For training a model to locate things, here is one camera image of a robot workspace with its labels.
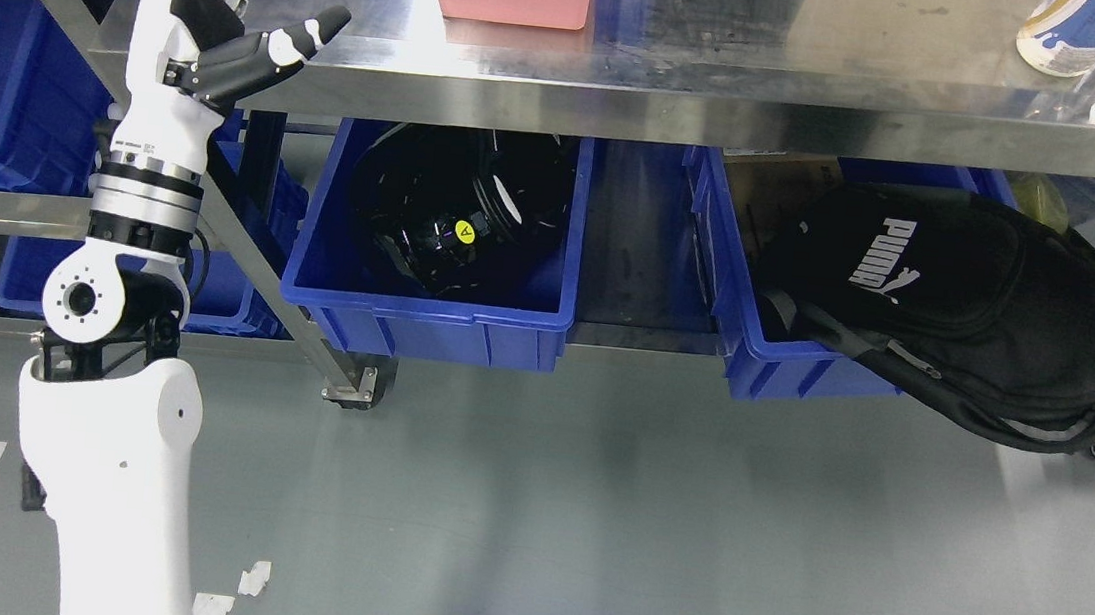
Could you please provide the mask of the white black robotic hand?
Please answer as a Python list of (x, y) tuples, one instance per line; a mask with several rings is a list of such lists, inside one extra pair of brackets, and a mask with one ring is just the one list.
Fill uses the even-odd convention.
[(350, 22), (345, 5), (283, 30), (247, 32), (250, 0), (139, 0), (113, 147), (185, 170), (207, 166), (209, 137), (238, 101), (289, 80)]

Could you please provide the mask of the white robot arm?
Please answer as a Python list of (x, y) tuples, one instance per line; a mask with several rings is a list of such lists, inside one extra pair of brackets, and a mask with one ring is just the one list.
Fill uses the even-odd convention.
[(193, 615), (199, 379), (180, 359), (208, 147), (238, 101), (300, 72), (350, 12), (250, 32), (250, 0), (139, 0), (129, 107), (93, 173), (83, 245), (41, 291), (18, 436), (57, 531), (59, 615)]

